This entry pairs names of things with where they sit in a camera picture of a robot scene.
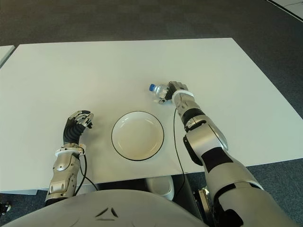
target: floor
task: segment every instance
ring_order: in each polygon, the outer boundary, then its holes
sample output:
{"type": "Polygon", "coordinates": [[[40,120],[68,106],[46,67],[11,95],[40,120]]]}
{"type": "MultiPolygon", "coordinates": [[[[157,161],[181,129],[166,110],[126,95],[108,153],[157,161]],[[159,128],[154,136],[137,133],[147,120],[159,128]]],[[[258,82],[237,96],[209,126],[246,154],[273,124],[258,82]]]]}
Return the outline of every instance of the floor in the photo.
{"type": "Polygon", "coordinates": [[[297,15],[303,21],[303,1],[302,0],[273,0],[279,6],[297,15]]]}
{"type": "MultiPolygon", "coordinates": [[[[0,46],[47,42],[232,37],[303,117],[303,23],[264,0],[1,0],[0,46]]],[[[251,166],[303,226],[303,159],[251,166]]],[[[189,174],[196,190],[204,174],[189,174]]],[[[37,196],[1,194],[3,225],[43,207],[37,196]]]]}

